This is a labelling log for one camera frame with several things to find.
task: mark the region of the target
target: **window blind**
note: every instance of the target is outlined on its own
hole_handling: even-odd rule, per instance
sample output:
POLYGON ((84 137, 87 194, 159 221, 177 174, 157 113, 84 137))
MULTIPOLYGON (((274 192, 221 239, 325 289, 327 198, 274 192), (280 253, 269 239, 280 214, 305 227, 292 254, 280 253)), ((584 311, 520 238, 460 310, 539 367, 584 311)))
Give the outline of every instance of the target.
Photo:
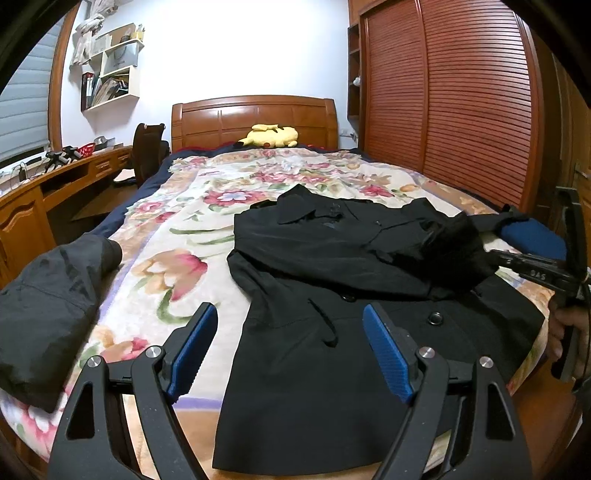
POLYGON ((0 161, 49 145, 49 79, 62 23, 35 45, 0 93, 0 161))

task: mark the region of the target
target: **black coat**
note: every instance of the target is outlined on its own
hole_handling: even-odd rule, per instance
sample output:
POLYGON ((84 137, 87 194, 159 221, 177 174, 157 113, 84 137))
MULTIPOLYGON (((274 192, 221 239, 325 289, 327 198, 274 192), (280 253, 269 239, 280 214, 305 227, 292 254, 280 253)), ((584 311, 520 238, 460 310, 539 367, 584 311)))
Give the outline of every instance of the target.
MULTIPOLYGON (((305 475, 384 458, 407 408, 388 391, 363 331, 372 301, 420 346, 458 361, 490 356, 508 381, 544 317, 494 275, 478 232, 513 220, 448 218, 426 199, 389 209, 303 186, 237 215, 228 264, 252 303, 214 468, 305 475)), ((440 432, 455 408, 452 398, 440 432)))

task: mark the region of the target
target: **metal screw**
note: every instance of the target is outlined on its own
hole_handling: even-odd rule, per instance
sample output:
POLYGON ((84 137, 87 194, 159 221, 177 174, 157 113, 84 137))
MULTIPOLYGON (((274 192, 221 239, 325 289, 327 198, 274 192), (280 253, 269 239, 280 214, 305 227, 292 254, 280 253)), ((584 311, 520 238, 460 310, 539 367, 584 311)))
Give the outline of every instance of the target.
POLYGON ((86 365, 88 365, 90 368, 94 368, 94 367, 98 367, 100 365, 101 362, 101 358, 98 355, 95 356, 91 356, 88 361, 86 362, 86 365))
POLYGON ((435 350, 433 350, 430 346, 422 346, 418 349, 418 354, 423 358, 433 358, 435 356, 435 350))
POLYGON ((156 358, 161 352, 162 349, 159 346, 151 346, 146 350, 146 356, 149 358, 156 358))
POLYGON ((490 358, 488 356, 481 356, 480 364, 484 368, 492 368, 495 363, 492 361, 492 358, 490 358))

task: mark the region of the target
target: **bedspread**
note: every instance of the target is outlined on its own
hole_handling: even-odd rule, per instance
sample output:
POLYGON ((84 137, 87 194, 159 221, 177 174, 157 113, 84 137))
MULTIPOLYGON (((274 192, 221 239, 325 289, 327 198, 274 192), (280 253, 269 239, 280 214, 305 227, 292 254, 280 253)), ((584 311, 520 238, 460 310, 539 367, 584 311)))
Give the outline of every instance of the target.
MULTIPOLYGON (((49 458, 67 395, 90 356, 99 354, 108 362, 135 358, 148 345, 162 345, 201 302, 208 301, 218 309, 218 331, 189 394, 174 408, 208 476, 240 476, 213 470, 212 455, 217 419, 249 308, 249 300, 230 276, 226 257, 233 248, 233 216, 251 204, 275 199, 301 183, 322 195, 371 199, 388 207, 426 197, 450 216, 460 209, 470 214, 492 212, 470 196, 416 172, 369 163, 348 151, 246 150, 213 158, 179 158, 170 171, 173 174, 156 193, 128 209, 123 226, 111 236, 123 249, 123 262, 106 281, 97 325, 76 359, 56 412, 48 415, 0 392, 6 420, 44 459, 49 458)), ((493 235, 484 240, 487 249, 513 250, 493 235)), ((551 291, 509 270, 500 269, 497 275, 527 296, 547 318, 551 291)), ((546 339, 547 322, 510 381, 510 392, 536 365, 546 339)), ((158 478, 133 397, 125 397, 125 408, 142 471, 158 478)), ((436 440, 428 467, 442 460, 448 439, 449 434, 444 434, 436 440)), ((370 465, 318 477, 365 479, 375 469, 376 465, 370 465)))

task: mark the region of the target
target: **pikachu plush toy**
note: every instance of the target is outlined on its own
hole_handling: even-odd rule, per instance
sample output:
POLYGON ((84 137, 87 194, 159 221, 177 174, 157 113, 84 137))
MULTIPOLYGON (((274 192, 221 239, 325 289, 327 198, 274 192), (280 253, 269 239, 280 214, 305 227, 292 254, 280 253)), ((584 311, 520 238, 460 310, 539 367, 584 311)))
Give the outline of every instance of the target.
POLYGON ((242 145, 256 145, 263 148, 295 147, 297 131, 292 127, 279 125, 253 125, 252 131, 237 142, 242 145))

